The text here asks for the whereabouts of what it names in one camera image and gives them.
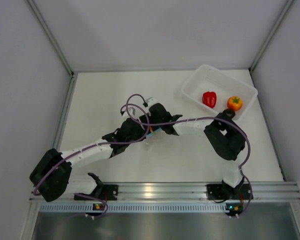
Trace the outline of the clear zip top bag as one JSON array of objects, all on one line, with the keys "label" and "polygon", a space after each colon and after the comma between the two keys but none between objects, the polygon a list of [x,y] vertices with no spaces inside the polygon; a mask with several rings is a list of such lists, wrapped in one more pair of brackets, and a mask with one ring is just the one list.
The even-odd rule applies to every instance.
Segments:
[{"label": "clear zip top bag", "polygon": [[149,127],[149,132],[142,141],[144,150],[148,151],[151,148],[161,131],[162,129],[160,127]]}]

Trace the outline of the red fake pepper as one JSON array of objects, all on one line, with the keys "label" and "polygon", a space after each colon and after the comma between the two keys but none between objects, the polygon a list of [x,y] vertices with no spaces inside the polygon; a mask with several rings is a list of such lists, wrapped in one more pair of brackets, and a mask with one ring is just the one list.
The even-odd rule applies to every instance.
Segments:
[{"label": "red fake pepper", "polygon": [[208,106],[209,108],[214,108],[216,106],[216,102],[217,102],[217,94],[213,91],[208,91],[203,93],[202,95],[202,103],[206,106]]}]

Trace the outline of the black fake food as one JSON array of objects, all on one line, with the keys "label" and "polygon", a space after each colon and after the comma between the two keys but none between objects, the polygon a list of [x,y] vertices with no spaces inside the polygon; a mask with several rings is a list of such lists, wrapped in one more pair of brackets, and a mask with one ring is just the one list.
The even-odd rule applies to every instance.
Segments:
[{"label": "black fake food", "polygon": [[235,111],[230,108],[225,109],[222,113],[230,119],[233,119],[236,115]]}]

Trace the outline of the yellow fake bell pepper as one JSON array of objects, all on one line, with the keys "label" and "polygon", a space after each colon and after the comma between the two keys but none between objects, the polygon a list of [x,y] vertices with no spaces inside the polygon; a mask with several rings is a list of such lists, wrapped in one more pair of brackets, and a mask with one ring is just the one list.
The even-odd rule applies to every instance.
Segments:
[{"label": "yellow fake bell pepper", "polygon": [[243,107],[243,101],[238,96],[232,96],[227,101],[227,107],[233,111],[239,111]]}]

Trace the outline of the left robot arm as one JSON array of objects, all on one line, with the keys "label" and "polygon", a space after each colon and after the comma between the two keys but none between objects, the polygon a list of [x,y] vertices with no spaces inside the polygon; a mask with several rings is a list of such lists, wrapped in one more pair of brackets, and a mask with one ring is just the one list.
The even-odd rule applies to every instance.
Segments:
[{"label": "left robot arm", "polygon": [[104,200],[106,188],[98,176],[87,173],[77,176],[76,171],[99,160],[121,154],[133,143],[141,142],[149,133],[139,121],[127,118],[120,128],[83,147],[60,152],[55,148],[45,152],[30,174],[33,195],[52,202],[64,194],[74,194],[76,200]]}]

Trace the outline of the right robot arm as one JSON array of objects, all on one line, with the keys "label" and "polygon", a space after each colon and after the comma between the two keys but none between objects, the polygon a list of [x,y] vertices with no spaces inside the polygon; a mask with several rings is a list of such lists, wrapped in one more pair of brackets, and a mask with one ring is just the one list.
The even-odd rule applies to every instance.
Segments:
[{"label": "right robot arm", "polygon": [[208,184],[208,199],[221,203],[226,200],[251,200],[251,183],[244,175],[242,167],[247,162],[238,160],[239,154],[247,149],[251,151],[246,133],[232,120],[235,112],[225,109],[215,117],[184,118],[172,115],[162,104],[149,107],[139,120],[144,129],[160,129],[168,135],[195,135],[208,140],[215,153],[223,160],[221,164],[221,183]]}]

